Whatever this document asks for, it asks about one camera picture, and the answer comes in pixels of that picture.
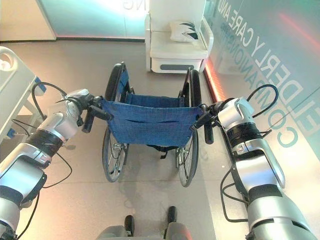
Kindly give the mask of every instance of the white pillow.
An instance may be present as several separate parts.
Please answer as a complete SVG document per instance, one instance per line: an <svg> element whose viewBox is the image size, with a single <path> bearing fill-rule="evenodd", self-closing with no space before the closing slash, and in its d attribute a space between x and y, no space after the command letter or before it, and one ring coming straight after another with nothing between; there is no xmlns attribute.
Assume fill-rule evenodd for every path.
<svg viewBox="0 0 320 240"><path fill-rule="evenodd" d="M175 42L191 43L198 40L195 25L187 21L172 21L170 22L171 37Z"/></svg>

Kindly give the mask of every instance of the glass wall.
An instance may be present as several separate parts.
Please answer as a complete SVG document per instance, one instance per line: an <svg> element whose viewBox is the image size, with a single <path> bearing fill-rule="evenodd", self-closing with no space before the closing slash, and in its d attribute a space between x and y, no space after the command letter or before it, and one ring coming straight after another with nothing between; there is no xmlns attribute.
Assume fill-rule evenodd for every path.
<svg viewBox="0 0 320 240"><path fill-rule="evenodd" d="M39 1L57 37L145 37L147 0Z"/></svg>
<svg viewBox="0 0 320 240"><path fill-rule="evenodd" d="M205 9L214 34L210 58L220 94L248 96L263 84L276 85L279 100L257 117L259 128L273 130L273 146L279 151L301 152L303 146L318 159L319 12L316 0L208 0ZM258 112L273 97L272 89L262 89L251 103Z"/></svg>

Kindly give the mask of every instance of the white wall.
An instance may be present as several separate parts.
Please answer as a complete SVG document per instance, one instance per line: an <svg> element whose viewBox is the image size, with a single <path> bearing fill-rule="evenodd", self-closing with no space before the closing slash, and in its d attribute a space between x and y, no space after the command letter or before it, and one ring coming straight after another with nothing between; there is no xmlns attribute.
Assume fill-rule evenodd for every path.
<svg viewBox="0 0 320 240"><path fill-rule="evenodd" d="M0 41L56 39L37 0L0 1Z"/></svg>

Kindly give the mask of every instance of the cushion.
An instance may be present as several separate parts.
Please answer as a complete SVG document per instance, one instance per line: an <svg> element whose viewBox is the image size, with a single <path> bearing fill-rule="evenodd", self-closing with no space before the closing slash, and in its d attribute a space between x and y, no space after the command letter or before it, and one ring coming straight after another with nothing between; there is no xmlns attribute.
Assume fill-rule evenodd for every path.
<svg viewBox="0 0 320 240"><path fill-rule="evenodd" d="M172 21L170 22L171 36L170 39L175 42L191 43L198 40L196 26L192 22Z"/></svg>
<svg viewBox="0 0 320 240"><path fill-rule="evenodd" d="M170 40L170 32L154 31L151 33L151 58L160 59L205 59L208 50L201 37L193 42Z"/></svg>

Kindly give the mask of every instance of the gray floor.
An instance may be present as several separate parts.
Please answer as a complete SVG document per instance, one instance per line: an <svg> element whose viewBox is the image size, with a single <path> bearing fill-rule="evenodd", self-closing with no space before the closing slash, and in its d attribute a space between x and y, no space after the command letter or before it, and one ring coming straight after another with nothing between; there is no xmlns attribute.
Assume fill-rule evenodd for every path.
<svg viewBox="0 0 320 240"><path fill-rule="evenodd" d="M137 94L176 97L184 82L181 74L145 71L143 43L58 41L10 43L12 49L42 81L58 85L66 92L87 88L103 95L115 63L125 61L130 84ZM202 101L211 100L203 75ZM45 109L59 99L49 89L39 97ZM195 240L245 239L247 223L228 223L222 214L219 185L229 169L228 155L218 129L215 143L205 145L199 130L199 164L191 186L184 188L174 166L173 153L160 153L144 145L131 145L123 176L109 183L102 169L101 147L106 123L95 120L90 134L79 130L60 153L73 167L70 178L56 187L43 189L34 219L21 239L95 239L106 227L122 225L132 214L137 236L161 236L166 227L167 209L178 207L178 221L184 223ZM57 157L46 170L47 184L68 174ZM245 208L226 200L231 218L245 217ZM20 233L32 212L21 211Z"/></svg>

